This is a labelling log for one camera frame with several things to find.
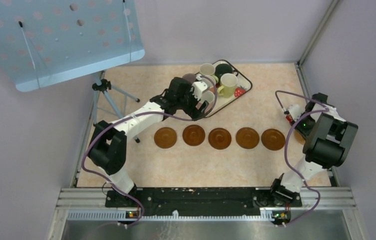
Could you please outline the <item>light woven round coaster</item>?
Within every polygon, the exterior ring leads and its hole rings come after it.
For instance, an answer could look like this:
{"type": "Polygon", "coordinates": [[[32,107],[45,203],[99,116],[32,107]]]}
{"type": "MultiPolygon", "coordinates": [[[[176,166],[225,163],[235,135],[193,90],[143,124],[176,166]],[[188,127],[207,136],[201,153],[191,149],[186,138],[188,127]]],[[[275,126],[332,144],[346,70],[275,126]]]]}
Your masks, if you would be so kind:
{"type": "Polygon", "coordinates": [[[301,145],[304,145],[306,142],[305,138],[297,130],[294,131],[294,138],[301,145]]]}

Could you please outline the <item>brown round coaster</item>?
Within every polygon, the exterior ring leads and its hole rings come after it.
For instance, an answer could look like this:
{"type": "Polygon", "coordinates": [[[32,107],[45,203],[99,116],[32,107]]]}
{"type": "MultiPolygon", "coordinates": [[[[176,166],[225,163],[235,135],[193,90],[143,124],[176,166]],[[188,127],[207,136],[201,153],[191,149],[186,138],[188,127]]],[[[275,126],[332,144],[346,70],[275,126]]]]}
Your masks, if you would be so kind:
{"type": "Polygon", "coordinates": [[[224,150],[231,144],[232,137],[228,130],[218,127],[209,132],[208,142],[212,148],[224,150]]]}
{"type": "Polygon", "coordinates": [[[253,149],[259,144],[260,136],[253,128],[243,127],[236,133],[236,142],[244,149],[253,149]]]}
{"type": "Polygon", "coordinates": [[[262,133],[262,143],[265,148],[271,151],[278,151],[284,148],[286,138],[281,131],[270,128],[262,133]]]}
{"type": "Polygon", "coordinates": [[[154,142],[159,148],[171,148],[177,142],[177,133],[173,128],[162,127],[156,131],[154,142]]]}
{"type": "Polygon", "coordinates": [[[192,147],[201,145],[205,140],[204,129],[196,124],[187,126],[182,133],[184,142],[192,147]]]}

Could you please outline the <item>dark green mug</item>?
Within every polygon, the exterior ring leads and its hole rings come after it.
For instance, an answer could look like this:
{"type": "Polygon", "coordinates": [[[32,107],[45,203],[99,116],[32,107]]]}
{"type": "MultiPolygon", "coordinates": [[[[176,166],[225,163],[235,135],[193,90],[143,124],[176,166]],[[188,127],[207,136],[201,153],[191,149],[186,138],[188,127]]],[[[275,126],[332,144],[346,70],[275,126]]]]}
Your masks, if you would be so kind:
{"type": "Polygon", "coordinates": [[[221,63],[215,66],[215,76],[219,80],[224,74],[234,74],[238,76],[239,72],[228,63],[221,63]]]}

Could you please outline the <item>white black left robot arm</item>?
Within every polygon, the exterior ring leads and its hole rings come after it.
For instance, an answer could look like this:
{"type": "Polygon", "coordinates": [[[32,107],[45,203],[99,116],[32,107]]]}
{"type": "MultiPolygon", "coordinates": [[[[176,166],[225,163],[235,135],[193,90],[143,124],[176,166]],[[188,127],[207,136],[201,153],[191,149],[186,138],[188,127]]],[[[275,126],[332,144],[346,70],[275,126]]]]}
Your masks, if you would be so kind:
{"type": "Polygon", "coordinates": [[[209,86],[202,80],[189,82],[174,77],[163,93],[152,97],[135,112],[112,123],[100,121],[95,124],[93,136],[84,158],[89,158],[103,177],[118,192],[117,200],[125,207],[136,201],[135,184],[124,169],[127,143],[150,126],[174,117],[178,110],[189,116],[189,121],[205,117],[209,105],[201,100],[209,86]]]}

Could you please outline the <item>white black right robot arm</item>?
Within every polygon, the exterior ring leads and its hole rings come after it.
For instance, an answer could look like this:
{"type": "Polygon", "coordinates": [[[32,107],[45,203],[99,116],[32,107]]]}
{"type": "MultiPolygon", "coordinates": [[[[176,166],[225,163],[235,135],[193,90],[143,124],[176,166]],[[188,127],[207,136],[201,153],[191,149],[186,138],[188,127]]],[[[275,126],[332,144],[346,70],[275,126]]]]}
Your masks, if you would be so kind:
{"type": "Polygon", "coordinates": [[[275,206],[298,200],[305,183],[316,174],[341,166],[358,131],[355,123],[342,118],[336,107],[327,103],[328,96],[316,93],[304,108],[293,104],[284,108],[291,125],[288,134],[298,132],[305,140],[303,157],[289,171],[273,181],[269,200],[275,206]]]}

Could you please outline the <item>pink mug in front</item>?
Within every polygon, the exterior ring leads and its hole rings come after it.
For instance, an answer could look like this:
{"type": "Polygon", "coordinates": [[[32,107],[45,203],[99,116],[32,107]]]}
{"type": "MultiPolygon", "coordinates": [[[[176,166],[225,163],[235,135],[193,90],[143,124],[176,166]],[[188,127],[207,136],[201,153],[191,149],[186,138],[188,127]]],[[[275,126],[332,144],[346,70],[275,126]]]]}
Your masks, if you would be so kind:
{"type": "Polygon", "coordinates": [[[199,109],[204,102],[207,102],[208,106],[204,110],[204,113],[206,114],[212,108],[214,101],[215,101],[215,94],[211,91],[207,91],[202,95],[196,107],[199,109]]]}

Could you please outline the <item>purple grey mug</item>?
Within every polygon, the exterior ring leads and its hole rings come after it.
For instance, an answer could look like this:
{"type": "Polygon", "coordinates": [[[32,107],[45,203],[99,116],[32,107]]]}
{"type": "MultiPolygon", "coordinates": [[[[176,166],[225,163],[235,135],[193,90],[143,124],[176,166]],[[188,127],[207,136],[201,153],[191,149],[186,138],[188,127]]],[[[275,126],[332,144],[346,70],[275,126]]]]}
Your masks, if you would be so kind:
{"type": "Polygon", "coordinates": [[[196,77],[197,76],[193,73],[187,73],[182,76],[183,79],[187,80],[190,83],[194,83],[197,80],[196,77]]]}

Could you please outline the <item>cream mug at back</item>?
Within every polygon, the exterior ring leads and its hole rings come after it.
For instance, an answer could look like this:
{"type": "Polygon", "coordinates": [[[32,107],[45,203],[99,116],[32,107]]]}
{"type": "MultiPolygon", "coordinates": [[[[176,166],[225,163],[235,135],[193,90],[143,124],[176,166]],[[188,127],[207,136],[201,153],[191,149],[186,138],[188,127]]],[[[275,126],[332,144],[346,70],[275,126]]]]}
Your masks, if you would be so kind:
{"type": "Polygon", "coordinates": [[[213,64],[211,63],[204,63],[199,68],[199,73],[201,75],[212,76],[216,81],[218,81],[218,77],[215,75],[216,69],[213,64]]]}

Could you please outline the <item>yellow green mug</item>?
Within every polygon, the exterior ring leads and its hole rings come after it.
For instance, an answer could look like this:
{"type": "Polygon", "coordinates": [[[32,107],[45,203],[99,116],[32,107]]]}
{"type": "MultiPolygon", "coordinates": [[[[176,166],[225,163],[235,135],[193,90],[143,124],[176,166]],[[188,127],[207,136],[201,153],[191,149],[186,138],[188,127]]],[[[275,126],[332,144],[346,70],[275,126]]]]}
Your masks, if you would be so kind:
{"type": "Polygon", "coordinates": [[[238,77],[233,73],[225,73],[220,78],[220,86],[217,88],[217,95],[223,98],[230,98],[238,85],[238,77]]]}

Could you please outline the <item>white tray with black rim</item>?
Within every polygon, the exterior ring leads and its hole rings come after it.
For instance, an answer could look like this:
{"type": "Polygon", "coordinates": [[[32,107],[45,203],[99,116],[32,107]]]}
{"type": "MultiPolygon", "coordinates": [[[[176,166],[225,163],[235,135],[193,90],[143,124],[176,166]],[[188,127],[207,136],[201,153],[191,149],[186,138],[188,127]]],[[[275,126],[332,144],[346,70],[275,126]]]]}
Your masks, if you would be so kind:
{"type": "Polygon", "coordinates": [[[214,114],[222,110],[223,108],[227,107],[237,98],[239,98],[243,94],[250,91],[253,86],[252,82],[247,77],[245,77],[237,68],[235,68],[231,63],[229,63],[227,60],[221,59],[212,63],[212,65],[216,69],[215,73],[217,73],[217,68],[219,65],[230,66],[232,68],[233,74],[237,76],[238,81],[237,81],[236,88],[234,88],[232,92],[232,95],[225,97],[225,95],[219,95],[219,93],[223,93],[224,91],[223,87],[221,87],[220,82],[216,84],[216,87],[213,87],[210,82],[209,76],[207,78],[202,78],[202,80],[209,85],[209,91],[213,93],[213,102],[210,102],[209,107],[211,108],[212,106],[214,106],[213,109],[205,116],[205,118],[210,118],[211,116],[213,116],[214,114]]]}

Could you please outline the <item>grey tripod stand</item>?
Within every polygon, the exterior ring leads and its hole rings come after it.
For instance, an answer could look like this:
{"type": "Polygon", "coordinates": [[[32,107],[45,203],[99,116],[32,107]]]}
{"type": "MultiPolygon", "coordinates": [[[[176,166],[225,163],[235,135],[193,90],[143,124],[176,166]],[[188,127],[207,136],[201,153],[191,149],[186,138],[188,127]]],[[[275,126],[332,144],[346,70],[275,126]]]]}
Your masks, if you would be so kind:
{"type": "Polygon", "coordinates": [[[116,116],[120,119],[120,118],[124,117],[123,113],[125,113],[125,110],[126,110],[127,98],[130,98],[130,99],[136,101],[137,103],[140,102],[139,98],[133,96],[132,94],[124,91],[123,89],[113,85],[110,81],[108,81],[105,78],[105,72],[106,72],[106,70],[102,70],[98,73],[98,78],[94,81],[94,84],[91,87],[92,90],[93,90],[93,109],[92,109],[93,125],[97,124],[97,122],[98,122],[98,120],[97,120],[97,111],[98,110],[103,110],[103,111],[105,111],[109,114],[112,114],[112,115],[114,115],[114,116],[116,116]],[[117,92],[119,92],[119,93],[121,93],[125,96],[123,112],[118,108],[116,102],[113,100],[112,96],[110,95],[109,92],[111,90],[115,90],[115,91],[117,91],[117,92]],[[108,111],[104,108],[99,107],[98,102],[99,102],[100,96],[104,96],[104,98],[106,99],[108,104],[111,106],[112,111],[108,111]]]}

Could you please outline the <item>light blue perforated board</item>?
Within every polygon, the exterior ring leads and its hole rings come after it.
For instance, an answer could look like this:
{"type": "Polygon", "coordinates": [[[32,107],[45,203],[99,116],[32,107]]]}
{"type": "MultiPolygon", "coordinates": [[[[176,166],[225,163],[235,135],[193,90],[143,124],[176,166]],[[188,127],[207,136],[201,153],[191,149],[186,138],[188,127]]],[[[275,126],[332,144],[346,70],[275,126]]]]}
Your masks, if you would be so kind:
{"type": "Polygon", "coordinates": [[[144,55],[132,0],[0,0],[0,69],[21,92],[144,55]]]}

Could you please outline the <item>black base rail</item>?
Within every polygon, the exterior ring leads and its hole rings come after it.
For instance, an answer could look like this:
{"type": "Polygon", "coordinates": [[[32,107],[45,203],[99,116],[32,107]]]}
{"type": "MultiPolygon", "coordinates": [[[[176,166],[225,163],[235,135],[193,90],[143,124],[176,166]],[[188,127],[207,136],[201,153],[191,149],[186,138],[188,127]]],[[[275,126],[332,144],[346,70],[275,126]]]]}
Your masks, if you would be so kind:
{"type": "Polygon", "coordinates": [[[301,207],[296,196],[290,203],[277,200],[268,187],[144,187],[123,196],[107,192],[107,208],[145,208],[145,217],[170,216],[178,211],[182,217],[258,216],[265,207],[301,207]]]}

